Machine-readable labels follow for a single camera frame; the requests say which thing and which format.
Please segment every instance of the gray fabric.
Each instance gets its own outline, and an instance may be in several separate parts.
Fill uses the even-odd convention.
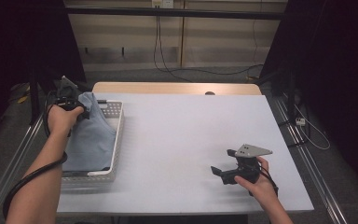
[[[79,95],[78,100],[89,111],[89,119],[79,121],[68,140],[64,171],[100,171],[110,166],[116,131],[108,125],[92,92]]]

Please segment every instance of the table surface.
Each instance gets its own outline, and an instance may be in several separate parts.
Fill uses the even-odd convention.
[[[206,91],[216,95],[204,95]],[[211,172],[211,165],[235,169],[236,161],[227,156],[226,149],[238,149],[244,143],[274,151],[266,159],[287,211],[313,209],[269,104],[257,86],[97,83],[93,92],[98,99],[124,103],[117,177],[97,189],[63,190],[59,214],[260,212],[261,207],[245,189],[223,185],[220,177]]]

